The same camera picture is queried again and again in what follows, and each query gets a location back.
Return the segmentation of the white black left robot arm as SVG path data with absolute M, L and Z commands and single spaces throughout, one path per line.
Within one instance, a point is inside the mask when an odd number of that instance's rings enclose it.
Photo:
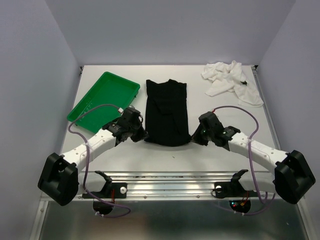
M 37 187 L 56 201 L 65 206 L 73 198 L 84 193 L 80 186 L 84 177 L 79 174 L 99 155 L 116 147 L 130 138 L 139 142 L 148 137 L 142 124 L 109 122 L 85 143 L 61 155 L 50 154 L 42 169 Z

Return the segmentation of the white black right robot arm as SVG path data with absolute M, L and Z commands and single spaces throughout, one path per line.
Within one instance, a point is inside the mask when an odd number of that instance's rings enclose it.
M 240 197 L 245 192 L 262 191 L 277 194 L 290 204 L 297 204 L 315 184 L 316 179 L 301 152 L 285 152 L 251 140 L 233 126 L 223 127 L 212 112 L 202 114 L 198 120 L 199 126 L 191 137 L 192 142 L 201 146 L 212 142 L 268 171 L 255 177 L 252 176 L 253 170 L 238 171 L 230 181 L 217 183 L 217 198 Z

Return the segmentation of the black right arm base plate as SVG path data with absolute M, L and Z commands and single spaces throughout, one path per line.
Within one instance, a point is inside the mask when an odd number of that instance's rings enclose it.
M 258 196 L 253 190 L 245 190 L 239 182 L 231 181 L 215 182 L 211 195 L 218 199 Z

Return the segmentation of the black t shirt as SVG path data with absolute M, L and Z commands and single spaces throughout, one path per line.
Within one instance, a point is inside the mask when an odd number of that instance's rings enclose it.
M 187 84 L 169 79 L 146 80 L 145 130 L 148 143 L 179 147 L 191 141 L 187 110 Z

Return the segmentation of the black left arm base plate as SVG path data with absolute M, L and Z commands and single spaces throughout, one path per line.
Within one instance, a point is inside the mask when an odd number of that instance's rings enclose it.
M 100 191 L 91 193 L 100 199 L 126 199 L 128 184 L 126 182 L 106 183 Z

